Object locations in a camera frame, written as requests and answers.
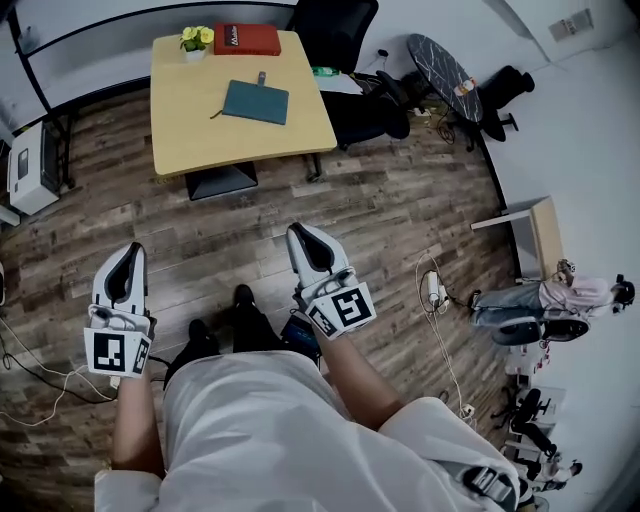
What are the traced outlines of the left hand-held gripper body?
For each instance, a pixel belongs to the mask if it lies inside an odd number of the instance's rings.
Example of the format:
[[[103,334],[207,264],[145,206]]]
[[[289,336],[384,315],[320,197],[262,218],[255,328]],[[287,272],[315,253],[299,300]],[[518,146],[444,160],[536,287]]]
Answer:
[[[89,372],[141,376],[154,339],[156,319],[97,304],[91,304],[88,313],[84,343]]]

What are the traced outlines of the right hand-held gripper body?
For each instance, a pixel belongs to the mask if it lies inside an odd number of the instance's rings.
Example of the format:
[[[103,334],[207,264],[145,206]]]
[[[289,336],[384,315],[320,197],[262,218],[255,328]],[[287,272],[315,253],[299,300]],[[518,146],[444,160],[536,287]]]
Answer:
[[[358,281],[351,266],[302,288],[299,297],[304,314],[328,340],[357,330],[377,317],[367,284]]]

